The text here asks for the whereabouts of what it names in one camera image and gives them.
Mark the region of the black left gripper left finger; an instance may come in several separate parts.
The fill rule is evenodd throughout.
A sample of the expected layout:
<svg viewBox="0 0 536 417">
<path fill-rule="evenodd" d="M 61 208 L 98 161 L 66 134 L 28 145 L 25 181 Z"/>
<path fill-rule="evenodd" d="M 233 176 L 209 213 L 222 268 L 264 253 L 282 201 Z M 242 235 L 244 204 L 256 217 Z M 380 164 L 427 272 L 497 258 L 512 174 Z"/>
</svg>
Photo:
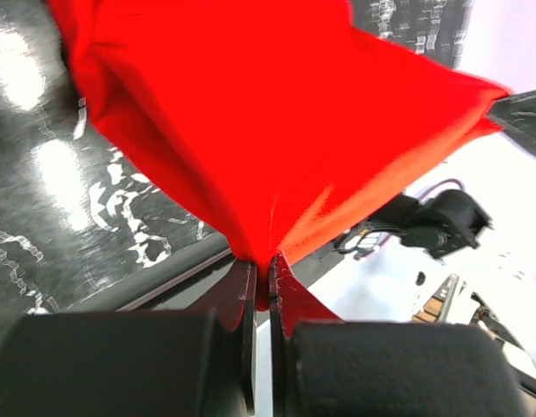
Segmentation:
<svg viewBox="0 0 536 417">
<path fill-rule="evenodd" d="M 0 342 L 0 416 L 249 416 L 257 268 L 182 310 L 29 315 Z"/>
</svg>

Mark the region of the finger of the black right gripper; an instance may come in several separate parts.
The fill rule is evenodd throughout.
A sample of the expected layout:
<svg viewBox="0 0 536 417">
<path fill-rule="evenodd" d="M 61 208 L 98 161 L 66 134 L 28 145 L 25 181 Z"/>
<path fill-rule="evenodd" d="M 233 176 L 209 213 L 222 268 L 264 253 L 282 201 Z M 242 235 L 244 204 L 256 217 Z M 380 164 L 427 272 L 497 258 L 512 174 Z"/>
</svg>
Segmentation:
<svg viewBox="0 0 536 417">
<path fill-rule="evenodd" d="M 487 118 L 536 158 L 536 90 L 497 100 L 488 111 Z"/>
</svg>

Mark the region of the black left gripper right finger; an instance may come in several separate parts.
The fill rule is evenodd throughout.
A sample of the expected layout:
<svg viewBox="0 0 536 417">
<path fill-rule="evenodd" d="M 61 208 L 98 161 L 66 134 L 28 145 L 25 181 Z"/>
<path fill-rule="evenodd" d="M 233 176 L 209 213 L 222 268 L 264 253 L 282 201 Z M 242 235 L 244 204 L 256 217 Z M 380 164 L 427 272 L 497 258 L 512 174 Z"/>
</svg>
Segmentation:
<svg viewBox="0 0 536 417">
<path fill-rule="evenodd" d="M 467 325 L 344 321 L 277 255 L 269 270 L 276 416 L 525 416 L 513 370 Z"/>
</svg>

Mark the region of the red t-shirt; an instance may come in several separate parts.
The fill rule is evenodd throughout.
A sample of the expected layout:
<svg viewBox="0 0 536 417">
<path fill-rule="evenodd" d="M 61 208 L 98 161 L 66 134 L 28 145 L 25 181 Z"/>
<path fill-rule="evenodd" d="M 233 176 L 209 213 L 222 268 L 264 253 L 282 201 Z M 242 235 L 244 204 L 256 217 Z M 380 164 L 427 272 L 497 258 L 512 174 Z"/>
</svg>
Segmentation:
<svg viewBox="0 0 536 417">
<path fill-rule="evenodd" d="M 266 273 L 469 141 L 505 87 L 352 25 L 346 1 L 51 1 L 90 123 Z"/>
</svg>

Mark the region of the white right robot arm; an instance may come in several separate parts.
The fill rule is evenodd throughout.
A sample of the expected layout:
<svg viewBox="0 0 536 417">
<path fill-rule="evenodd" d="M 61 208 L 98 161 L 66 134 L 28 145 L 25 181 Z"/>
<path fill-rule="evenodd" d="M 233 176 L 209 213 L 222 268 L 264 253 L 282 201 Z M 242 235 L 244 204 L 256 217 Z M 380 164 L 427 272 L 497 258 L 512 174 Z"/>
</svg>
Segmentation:
<svg viewBox="0 0 536 417">
<path fill-rule="evenodd" d="M 499 99 L 486 117 L 536 158 L 536 90 Z M 365 259 L 376 247 L 363 248 L 362 241 L 369 235 L 386 234 L 399 238 L 404 247 L 423 248 L 440 260 L 463 248 L 478 248 L 477 238 L 490 226 L 489 214 L 463 188 L 444 190 L 427 202 L 401 193 L 335 239 L 334 252 Z"/>
</svg>

